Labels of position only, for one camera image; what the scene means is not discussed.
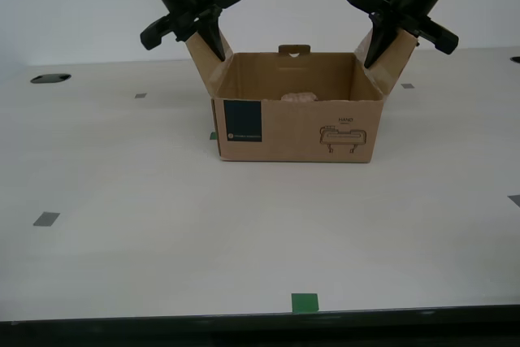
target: black hole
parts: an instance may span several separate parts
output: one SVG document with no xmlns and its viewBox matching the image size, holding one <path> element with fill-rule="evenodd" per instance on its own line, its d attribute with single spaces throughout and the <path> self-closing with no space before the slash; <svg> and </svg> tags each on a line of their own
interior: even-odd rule
<svg viewBox="0 0 520 347">
<path fill-rule="evenodd" d="M 31 80 L 31 83 L 35 85 L 43 85 L 47 83 L 61 83 L 62 81 L 69 80 L 71 75 L 68 73 L 54 73 L 49 75 L 39 75 Z"/>
</svg>

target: gray tape marker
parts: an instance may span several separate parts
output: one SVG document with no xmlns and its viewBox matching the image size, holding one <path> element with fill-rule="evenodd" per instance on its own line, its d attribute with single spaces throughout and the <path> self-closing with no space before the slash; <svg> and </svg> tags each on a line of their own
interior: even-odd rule
<svg viewBox="0 0 520 347">
<path fill-rule="evenodd" d="M 59 213 L 49 213 L 45 211 L 41 214 L 40 218 L 33 224 L 35 227 L 52 227 L 52 224 L 59 217 Z"/>
<path fill-rule="evenodd" d="M 512 195 L 509 197 L 509 199 L 516 203 L 518 207 L 520 207 L 520 195 Z"/>
</svg>

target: white wall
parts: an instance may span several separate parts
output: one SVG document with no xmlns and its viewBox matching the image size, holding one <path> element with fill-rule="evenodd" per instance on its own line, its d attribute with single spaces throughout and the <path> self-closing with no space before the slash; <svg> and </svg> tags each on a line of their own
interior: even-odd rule
<svg viewBox="0 0 520 347">
<path fill-rule="evenodd" d="M 0 7 L 0 43 L 23 63 L 188 57 L 172 35 L 154 51 L 142 48 L 141 30 L 166 14 L 159 0 L 0 0 Z M 432 16 L 461 36 L 461 47 L 520 46 L 518 0 L 442 0 Z M 370 28 L 345 0 L 244 0 L 221 27 L 235 51 L 281 43 L 351 50 Z"/>
<path fill-rule="evenodd" d="M 24 69 L 24 61 L 4 35 L 0 35 L 0 81 L 9 79 Z"/>
</svg>

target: box flap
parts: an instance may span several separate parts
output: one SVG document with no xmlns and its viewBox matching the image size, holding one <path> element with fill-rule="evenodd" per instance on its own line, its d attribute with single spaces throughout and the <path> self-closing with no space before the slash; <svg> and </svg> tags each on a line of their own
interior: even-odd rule
<svg viewBox="0 0 520 347">
<path fill-rule="evenodd" d="M 226 61 L 222 62 L 213 53 L 213 50 L 204 42 L 199 33 L 193 34 L 187 41 L 189 53 L 197 66 L 198 72 L 201 74 L 202 81 L 208 90 L 208 93 L 214 98 L 223 83 L 223 79 L 228 73 L 231 66 L 233 51 L 229 47 L 226 38 L 220 33 L 224 52 L 226 53 Z"/>
<path fill-rule="evenodd" d="M 372 31 L 359 44 L 354 52 L 356 58 L 361 64 L 365 63 L 372 39 Z M 401 77 L 401 73 L 405 70 L 412 53 L 417 47 L 418 39 L 405 30 L 400 30 L 396 40 L 381 55 L 381 57 L 370 67 L 365 70 L 366 76 L 381 90 L 387 97 L 393 90 L 397 81 Z"/>
</svg>

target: cardboard box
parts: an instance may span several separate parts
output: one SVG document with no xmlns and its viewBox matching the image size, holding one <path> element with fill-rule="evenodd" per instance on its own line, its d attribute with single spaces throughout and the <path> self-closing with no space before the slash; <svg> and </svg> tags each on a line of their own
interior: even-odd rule
<svg viewBox="0 0 520 347">
<path fill-rule="evenodd" d="M 401 31 L 366 70 L 370 39 L 355 53 L 284 45 L 278 53 L 233 54 L 223 37 L 221 62 L 198 34 L 191 37 L 187 46 L 212 98 L 221 159 L 368 163 L 384 100 L 417 44 Z M 282 101 L 288 93 L 314 93 L 318 101 Z"/>
</svg>

